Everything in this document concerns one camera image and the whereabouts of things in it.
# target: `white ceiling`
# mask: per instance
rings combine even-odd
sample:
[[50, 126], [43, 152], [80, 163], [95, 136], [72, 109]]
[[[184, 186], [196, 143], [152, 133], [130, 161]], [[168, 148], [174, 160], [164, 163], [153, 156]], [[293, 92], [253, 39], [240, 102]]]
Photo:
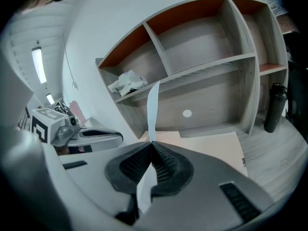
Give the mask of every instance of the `white ceiling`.
[[[54, 2], [32, 12], [16, 15], [7, 27], [6, 47], [10, 62], [26, 80], [38, 99], [48, 105], [46, 95], [62, 98], [63, 33], [78, 0]], [[41, 84], [32, 59], [32, 49], [40, 46], [47, 82]]]

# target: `small box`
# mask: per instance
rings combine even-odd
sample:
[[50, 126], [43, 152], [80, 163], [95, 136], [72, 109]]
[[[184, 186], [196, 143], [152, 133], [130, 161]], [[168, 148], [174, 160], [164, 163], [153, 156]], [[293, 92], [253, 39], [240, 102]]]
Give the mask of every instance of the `small box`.
[[32, 110], [31, 132], [37, 134], [43, 143], [50, 144], [56, 137], [58, 128], [65, 125], [66, 114], [50, 108]]

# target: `black water bottle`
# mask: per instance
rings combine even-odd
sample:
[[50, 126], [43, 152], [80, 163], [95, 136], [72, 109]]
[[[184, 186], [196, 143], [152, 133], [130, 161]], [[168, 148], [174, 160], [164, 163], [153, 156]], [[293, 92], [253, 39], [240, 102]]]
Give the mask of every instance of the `black water bottle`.
[[287, 101], [286, 87], [281, 84], [273, 84], [269, 91], [269, 95], [270, 103], [264, 129], [268, 133], [273, 133], [282, 115], [285, 102]]

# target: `wooden shelf unit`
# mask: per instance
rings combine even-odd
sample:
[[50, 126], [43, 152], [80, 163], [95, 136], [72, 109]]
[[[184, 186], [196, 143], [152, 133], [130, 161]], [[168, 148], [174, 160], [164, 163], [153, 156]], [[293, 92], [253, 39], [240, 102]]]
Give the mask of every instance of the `wooden shelf unit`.
[[[148, 80], [124, 97], [110, 93], [137, 138], [147, 130], [147, 95], [159, 80], [156, 130], [248, 134], [271, 82], [285, 81], [277, 26], [257, 0], [185, 1], [141, 22], [97, 63], [106, 86], [131, 69]], [[268, 32], [273, 42], [263, 40]]]

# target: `fluorescent light fixture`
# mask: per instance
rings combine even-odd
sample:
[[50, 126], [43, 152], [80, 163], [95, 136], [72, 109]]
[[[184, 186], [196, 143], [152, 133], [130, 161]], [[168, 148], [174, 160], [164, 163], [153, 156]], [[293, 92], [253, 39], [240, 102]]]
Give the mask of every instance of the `fluorescent light fixture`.
[[50, 93], [46, 95], [46, 98], [48, 99], [50, 104], [54, 104], [54, 100], [53, 100], [53, 98], [52, 98]]
[[46, 82], [46, 76], [44, 72], [43, 59], [42, 59], [42, 48], [37, 47], [32, 49], [32, 57], [35, 69], [38, 74], [39, 81], [42, 83]]

